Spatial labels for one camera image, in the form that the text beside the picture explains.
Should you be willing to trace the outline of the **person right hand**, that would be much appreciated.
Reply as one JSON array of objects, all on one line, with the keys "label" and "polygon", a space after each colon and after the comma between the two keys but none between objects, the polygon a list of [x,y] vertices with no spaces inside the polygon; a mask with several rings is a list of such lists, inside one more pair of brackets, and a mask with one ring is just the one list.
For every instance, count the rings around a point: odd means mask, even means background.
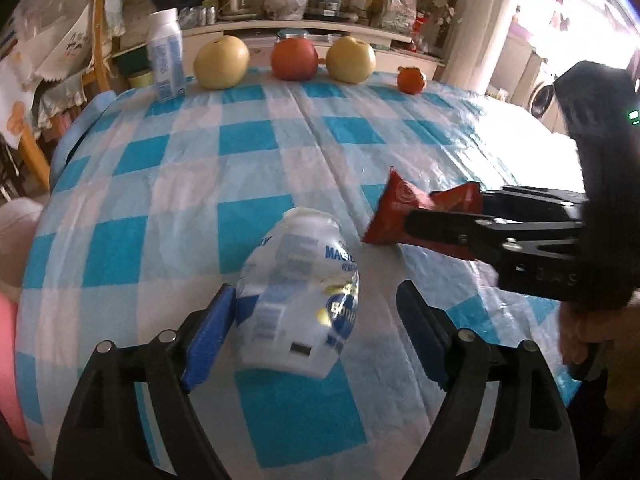
[{"label": "person right hand", "polygon": [[618,414],[639,411],[639,291],[620,310],[578,311],[562,302],[559,314],[559,348],[563,363],[584,364],[588,346],[605,350],[608,369],[605,402]]}]

